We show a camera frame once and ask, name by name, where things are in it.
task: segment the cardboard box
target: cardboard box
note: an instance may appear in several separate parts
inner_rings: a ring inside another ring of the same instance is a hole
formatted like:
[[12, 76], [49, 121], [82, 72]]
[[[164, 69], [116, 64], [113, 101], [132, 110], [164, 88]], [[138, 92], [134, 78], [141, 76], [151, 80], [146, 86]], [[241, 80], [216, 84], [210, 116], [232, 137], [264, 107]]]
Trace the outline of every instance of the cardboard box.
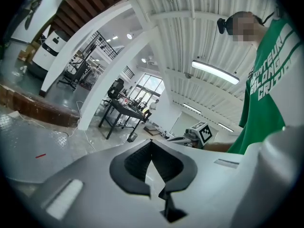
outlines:
[[31, 44], [28, 44], [28, 47], [25, 49], [25, 51], [21, 50], [19, 52], [18, 59], [30, 63], [33, 60], [33, 57], [40, 46], [41, 45], [35, 41]]
[[39, 43], [37, 43], [37, 42], [35, 42], [35, 41], [33, 41], [32, 43], [31, 43], [31, 45], [36, 49], [36, 51], [39, 49], [39, 47], [41, 46]]
[[19, 52], [18, 59], [25, 62], [28, 56], [29, 56], [28, 52], [21, 50]]
[[30, 51], [30, 53], [29, 53], [29, 55], [28, 55], [28, 57], [27, 57], [27, 60], [26, 60], [28, 63], [30, 63], [30, 62], [33, 60], [33, 57], [34, 57], [35, 53], [36, 53], [36, 50], [35, 50], [35, 49], [32, 49], [32, 50]]

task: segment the white robot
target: white robot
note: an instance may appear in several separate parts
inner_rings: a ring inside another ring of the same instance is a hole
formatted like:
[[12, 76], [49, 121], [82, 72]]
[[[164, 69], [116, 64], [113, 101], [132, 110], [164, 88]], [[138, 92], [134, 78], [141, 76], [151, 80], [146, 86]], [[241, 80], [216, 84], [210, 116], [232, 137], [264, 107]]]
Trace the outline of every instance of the white robot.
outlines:
[[65, 32], [61, 30], [53, 31], [33, 57], [33, 65], [30, 67], [31, 73], [44, 79], [47, 75], [56, 56], [68, 41]]
[[194, 147], [193, 144], [197, 144], [195, 148], [203, 149], [203, 146], [212, 138], [212, 132], [208, 126], [208, 123], [199, 122], [189, 129], [186, 129], [184, 136], [168, 139], [167, 141], [184, 145], [188, 147]]

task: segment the white pillar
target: white pillar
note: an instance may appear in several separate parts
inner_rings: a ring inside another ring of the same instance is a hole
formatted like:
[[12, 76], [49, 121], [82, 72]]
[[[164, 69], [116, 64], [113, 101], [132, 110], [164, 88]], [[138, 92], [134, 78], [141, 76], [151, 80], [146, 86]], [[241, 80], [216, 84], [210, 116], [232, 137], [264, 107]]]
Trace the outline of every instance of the white pillar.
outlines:
[[81, 46], [90, 38], [91, 35], [93, 35], [111, 19], [130, 8], [131, 5], [128, 1], [119, 3], [97, 15], [95, 18], [87, 22], [82, 28], [80, 28], [79, 31], [77, 31], [70, 38], [70, 40], [68, 40], [55, 58], [46, 78], [43, 81], [39, 94], [42, 96], [45, 95], [50, 86], [65, 69], [72, 56], [81, 48]]
[[81, 107], [82, 118], [78, 129], [87, 130], [100, 102], [111, 87], [112, 83], [119, 76], [123, 68], [143, 49], [151, 40], [153, 29], [145, 31], [135, 38], [121, 53], [109, 64], [103, 74], [99, 77]]

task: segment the railing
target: railing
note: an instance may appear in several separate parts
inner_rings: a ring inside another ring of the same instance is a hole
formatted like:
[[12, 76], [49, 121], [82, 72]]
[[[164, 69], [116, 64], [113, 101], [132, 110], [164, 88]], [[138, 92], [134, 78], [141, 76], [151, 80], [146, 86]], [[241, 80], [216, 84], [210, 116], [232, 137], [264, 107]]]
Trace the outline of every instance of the railing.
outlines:
[[98, 38], [95, 44], [100, 47], [100, 49], [102, 49], [112, 60], [114, 60], [114, 58], [117, 56], [115, 50], [109, 45], [109, 43], [106, 42], [105, 38], [103, 38], [98, 31], [91, 36], [91, 39], [94, 40], [96, 37]]
[[[118, 53], [121, 51], [119, 50], [118, 52], [116, 52], [110, 45], [109, 43], [106, 42], [105, 38], [103, 38], [103, 36], [96, 31], [91, 37], [91, 41], [94, 40], [96, 37], [97, 40], [95, 42], [95, 44], [100, 47], [112, 60], [114, 60], [114, 58], [118, 55]], [[128, 76], [129, 79], [131, 79], [134, 76], [134, 73], [132, 72], [132, 70], [126, 66], [123, 70], [124, 74], [126, 74]]]
[[123, 72], [128, 76], [129, 79], [131, 79], [134, 76], [134, 73], [128, 66], [124, 68]]

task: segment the office chair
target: office chair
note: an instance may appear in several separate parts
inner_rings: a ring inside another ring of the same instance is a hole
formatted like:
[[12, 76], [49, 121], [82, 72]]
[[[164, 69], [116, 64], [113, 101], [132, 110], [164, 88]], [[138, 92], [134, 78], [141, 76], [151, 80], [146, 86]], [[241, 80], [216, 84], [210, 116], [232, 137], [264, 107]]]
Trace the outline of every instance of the office chair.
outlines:
[[124, 86], [124, 81], [122, 79], [119, 78], [114, 81], [114, 83], [111, 85], [110, 89], [108, 90], [108, 97], [110, 98], [110, 100], [103, 100], [104, 102], [108, 103], [107, 106], [110, 105], [113, 99], [118, 99], [119, 92], [121, 92], [121, 90], [124, 88], [123, 86]]

